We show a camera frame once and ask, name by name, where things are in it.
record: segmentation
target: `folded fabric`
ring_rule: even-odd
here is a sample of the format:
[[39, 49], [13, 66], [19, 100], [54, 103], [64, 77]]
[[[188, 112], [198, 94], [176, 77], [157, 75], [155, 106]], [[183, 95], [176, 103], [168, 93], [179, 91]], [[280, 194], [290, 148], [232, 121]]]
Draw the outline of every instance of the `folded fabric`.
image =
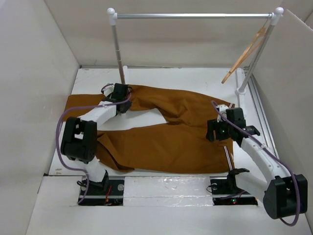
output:
[[[129, 172], [135, 168], [172, 173], [220, 173], [232, 170], [233, 141], [210, 142], [205, 138], [207, 121], [215, 119], [211, 100], [203, 94], [130, 85], [132, 111], [157, 108], [167, 123], [122, 131], [98, 131], [96, 156], [112, 169]], [[98, 104], [102, 94], [70, 95], [66, 109]], [[89, 110], [65, 116], [78, 117]]]

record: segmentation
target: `plastic sheet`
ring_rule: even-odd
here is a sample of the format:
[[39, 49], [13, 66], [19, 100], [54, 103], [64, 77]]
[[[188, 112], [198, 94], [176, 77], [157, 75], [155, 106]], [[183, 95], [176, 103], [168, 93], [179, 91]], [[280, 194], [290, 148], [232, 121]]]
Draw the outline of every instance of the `plastic sheet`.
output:
[[209, 185], [209, 176], [125, 177], [124, 206], [212, 206]]

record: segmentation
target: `white pipe connector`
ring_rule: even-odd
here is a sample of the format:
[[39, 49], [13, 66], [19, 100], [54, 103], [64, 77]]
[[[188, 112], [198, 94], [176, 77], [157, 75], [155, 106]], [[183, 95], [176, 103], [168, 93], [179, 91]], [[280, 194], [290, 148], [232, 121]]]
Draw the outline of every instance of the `white pipe connector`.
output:
[[282, 7], [277, 7], [273, 12], [272, 19], [270, 20], [270, 25], [277, 25], [277, 22], [283, 13], [284, 9]]
[[107, 14], [109, 15], [110, 25], [116, 25], [117, 13], [115, 13], [115, 10], [113, 8], [109, 8], [107, 10]]

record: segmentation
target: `wooden hanger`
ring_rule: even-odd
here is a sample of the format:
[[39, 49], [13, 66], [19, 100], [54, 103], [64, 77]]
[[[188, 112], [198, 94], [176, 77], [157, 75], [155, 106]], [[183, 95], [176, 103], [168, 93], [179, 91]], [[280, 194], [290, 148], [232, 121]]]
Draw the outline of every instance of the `wooden hanger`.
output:
[[253, 53], [253, 51], [258, 48], [261, 43], [262, 43], [262, 40], [259, 41], [259, 43], [253, 48], [253, 45], [256, 43], [256, 41], [260, 38], [260, 37], [263, 37], [265, 35], [265, 31], [266, 31], [266, 28], [263, 26], [259, 32], [254, 36], [252, 42], [250, 43], [250, 45], [245, 49], [245, 51], [243, 52], [243, 54], [238, 58], [238, 60], [236, 61], [236, 63], [233, 65], [233, 67], [230, 69], [230, 71], [226, 74], [226, 76], [224, 77], [224, 79], [222, 80], [222, 83], [224, 83], [228, 78], [229, 76], [231, 76], [231, 74], [242, 64], [242, 62], [248, 57], [251, 55], [251, 53]]

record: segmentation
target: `metal pole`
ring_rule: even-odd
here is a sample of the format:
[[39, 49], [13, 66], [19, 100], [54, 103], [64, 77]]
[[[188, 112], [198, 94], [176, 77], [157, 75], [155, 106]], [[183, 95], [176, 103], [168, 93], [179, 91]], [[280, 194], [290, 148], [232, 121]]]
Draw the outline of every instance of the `metal pole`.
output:
[[261, 56], [261, 54], [262, 54], [262, 52], [263, 52], [263, 50], [264, 50], [264, 48], [266, 46], [266, 43], [268, 42], [268, 39], [269, 39], [269, 37], [270, 37], [270, 35], [271, 35], [275, 25], [277, 24], [279, 18], [283, 14], [283, 12], [284, 12], [283, 8], [281, 8], [281, 7], [277, 7], [276, 8], [276, 10], [274, 12], [274, 17], [271, 19], [270, 25], [268, 26], [268, 29], [267, 29], [267, 31], [265, 33], [265, 36], [264, 36], [263, 41], [262, 41], [262, 44], [258, 48], [258, 51], [256, 52], [253, 60], [251, 61], [250, 65], [249, 65], [249, 70], [248, 70], [248, 72], [246, 74], [246, 77], [245, 77], [242, 85], [240, 86], [240, 88], [238, 88], [236, 90], [236, 94], [244, 94], [246, 92], [245, 91], [246, 85], [248, 84], [248, 81], [249, 81], [249, 79], [250, 79], [250, 77], [251, 77], [251, 75], [252, 75], [252, 73], [253, 73], [253, 71], [255, 69], [255, 66], [256, 66], [258, 60], [260, 59], [260, 56]]
[[122, 65], [121, 53], [119, 50], [119, 45], [118, 45], [118, 40], [117, 40], [116, 25], [112, 25], [112, 32], [113, 32], [113, 38], [114, 38], [115, 53], [116, 53], [116, 58], [117, 58], [119, 76], [121, 77], [121, 83], [125, 84], [125, 75], [124, 75], [124, 70], [123, 70], [123, 65]]
[[266, 14], [117, 14], [118, 19], [271, 19]]
[[116, 33], [116, 20], [117, 20], [117, 13], [113, 8], [109, 8], [107, 10], [107, 14], [109, 15], [110, 25], [112, 26], [112, 32], [113, 32], [113, 39], [114, 39], [114, 45], [115, 45], [115, 53], [116, 53], [116, 59], [118, 64], [118, 71], [119, 76], [121, 78], [121, 83], [125, 84], [125, 75], [122, 65], [122, 59], [121, 59], [121, 53], [119, 51], [119, 45], [117, 40], [117, 33]]

